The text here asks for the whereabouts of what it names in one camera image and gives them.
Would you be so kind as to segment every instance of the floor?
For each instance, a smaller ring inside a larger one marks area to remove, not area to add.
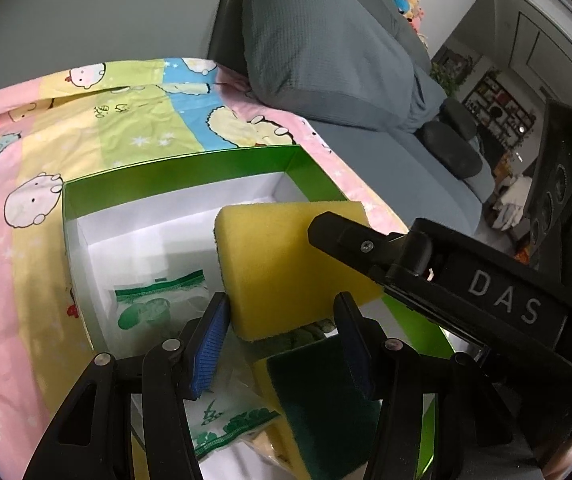
[[[473,238],[504,254],[514,255],[514,247],[508,234],[492,229],[483,218],[480,220]]]

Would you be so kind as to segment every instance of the gray sofa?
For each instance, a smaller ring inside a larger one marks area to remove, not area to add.
[[[429,71],[425,49],[391,0],[358,2]],[[242,0],[0,0],[0,88],[98,61],[173,56],[210,58],[246,73]],[[408,225],[421,216],[475,231],[483,199],[415,136],[313,126]],[[488,167],[484,174],[488,181]]]

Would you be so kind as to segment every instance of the green printed pattern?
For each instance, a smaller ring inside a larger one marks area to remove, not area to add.
[[[170,301],[154,298],[146,303],[133,303],[125,309],[117,321],[121,330],[129,330],[142,321],[149,325],[167,325],[170,323]]]
[[[243,412],[232,417],[223,427],[223,435],[217,436],[217,434],[212,431],[199,433],[192,439],[197,460],[201,460],[205,455],[215,449],[227,446],[249,431],[259,430],[276,416],[279,416],[279,413],[271,412],[268,408],[250,410],[249,412]]]
[[[162,281],[138,288],[115,290],[115,295],[117,296],[117,301],[130,301],[141,298],[142,296],[148,296],[152,293],[167,292],[168,290],[190,290],[196,286],[201,286],[205,281],[204,271],[195,270],[195,272],[186,274],[171,282]]]

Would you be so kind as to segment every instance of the cabinet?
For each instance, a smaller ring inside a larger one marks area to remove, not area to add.
[[[572,106],[571,56],[524,14],[519,17],[510,64],[543,100],[550,97]]]

